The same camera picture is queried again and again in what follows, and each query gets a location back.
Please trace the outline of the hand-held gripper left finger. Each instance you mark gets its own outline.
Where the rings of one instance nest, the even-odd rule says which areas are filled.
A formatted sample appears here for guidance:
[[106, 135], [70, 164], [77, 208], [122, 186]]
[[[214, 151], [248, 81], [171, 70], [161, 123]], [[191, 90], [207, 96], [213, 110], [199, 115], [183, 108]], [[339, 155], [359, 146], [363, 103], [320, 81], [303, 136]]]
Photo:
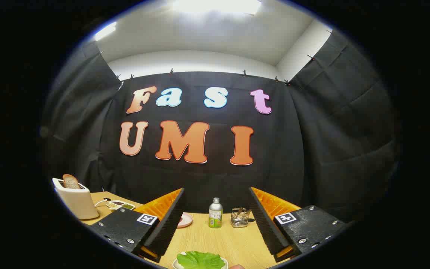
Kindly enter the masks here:
[[179, 188], [133, 210], [120, 206], [90, 227], [95, 234], [126, 252], [159, 262], [185, 207], [185, 189]]

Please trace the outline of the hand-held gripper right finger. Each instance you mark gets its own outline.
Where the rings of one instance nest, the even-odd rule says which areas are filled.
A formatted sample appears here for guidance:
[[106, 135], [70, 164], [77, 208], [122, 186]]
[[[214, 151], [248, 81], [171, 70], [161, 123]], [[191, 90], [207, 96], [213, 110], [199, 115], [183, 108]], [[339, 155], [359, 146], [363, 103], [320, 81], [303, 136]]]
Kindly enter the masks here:
[[299, 207], [255, 187], [249, 187], [249, 194], [258, 230], [275, 262], [312, 251], [347, 227], [318, 206]]

